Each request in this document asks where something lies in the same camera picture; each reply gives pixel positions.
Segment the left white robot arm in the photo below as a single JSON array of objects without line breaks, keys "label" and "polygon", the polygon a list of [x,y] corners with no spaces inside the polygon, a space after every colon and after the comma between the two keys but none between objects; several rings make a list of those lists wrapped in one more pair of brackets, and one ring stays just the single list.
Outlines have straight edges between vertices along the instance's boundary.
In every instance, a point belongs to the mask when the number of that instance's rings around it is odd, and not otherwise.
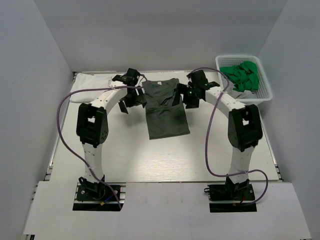
[{"label": "left white robot arm", "polygon": [[85,174],[83,182],[91,182],[88,193],[99,200],[105,196],[103,184],[105,175],[102,168],[102,146],[109,134],[108,114],[119,105],[122,113],[128,114],[128,108],[145,106],[142,86],[139,80],[145,75],[129,68],[123,75],[115,75],[111,85],[94,100],[82,103],[78,108],[76,134],[84,151]]}]

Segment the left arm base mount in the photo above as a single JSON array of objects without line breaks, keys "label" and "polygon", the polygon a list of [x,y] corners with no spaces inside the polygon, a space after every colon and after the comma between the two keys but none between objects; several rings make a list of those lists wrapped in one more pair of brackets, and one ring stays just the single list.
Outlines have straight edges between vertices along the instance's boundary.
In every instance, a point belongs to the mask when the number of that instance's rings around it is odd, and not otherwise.
[{"label": "left arm base mount", "polygon": [[102,183],[77,183],[73,211],[120,212],[125,203],[126,185],[111,184],[112,190]]}]

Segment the dark grey t-shirt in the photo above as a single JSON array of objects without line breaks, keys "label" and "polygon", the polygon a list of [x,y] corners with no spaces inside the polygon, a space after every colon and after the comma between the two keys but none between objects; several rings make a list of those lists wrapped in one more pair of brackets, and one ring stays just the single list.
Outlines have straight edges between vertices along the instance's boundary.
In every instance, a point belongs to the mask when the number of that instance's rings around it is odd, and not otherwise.
[{"label": "dark grey t-shirt", "polygon": [[144,81],[145,116],[150,140],[178,137],[190,133],[183,103],[173,105],[179,79]]}]

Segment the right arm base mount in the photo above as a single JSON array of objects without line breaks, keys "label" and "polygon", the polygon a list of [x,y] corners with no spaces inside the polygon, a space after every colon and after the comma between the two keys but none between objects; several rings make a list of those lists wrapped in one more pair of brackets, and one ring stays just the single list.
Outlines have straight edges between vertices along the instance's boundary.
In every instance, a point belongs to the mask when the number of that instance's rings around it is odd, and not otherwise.
[{"label": "right arm base mount", "polygon": [[255,200],[252,184],[235,194],[227,193],[224,184],[211,184],[204,188],[208,195],[210,213],[253,213],[257,212],[256,203],[246,205]]}]

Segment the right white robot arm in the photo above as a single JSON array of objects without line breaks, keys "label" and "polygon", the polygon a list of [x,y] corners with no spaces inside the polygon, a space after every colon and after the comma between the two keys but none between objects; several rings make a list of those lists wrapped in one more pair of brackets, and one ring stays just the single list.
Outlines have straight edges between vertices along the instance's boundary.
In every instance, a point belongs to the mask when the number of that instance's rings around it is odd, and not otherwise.
[{"label": "right white robot arm", "polygon": [[227,93],[215,81],[208,81],[205,72],[199,68],[187,75],[188,84],[179,83],[175,90],[173,105],[184,103],[186,108],[195,109],[203,100],[213,105],[228,119],[227,137],[232,146],[232,157],[229,172],[224,175],[228,185],[226,195],[236,200],[244,193],[249,183],[249,166],[252,154],[259,140],[263,137],[258,107],[246,105]]}]

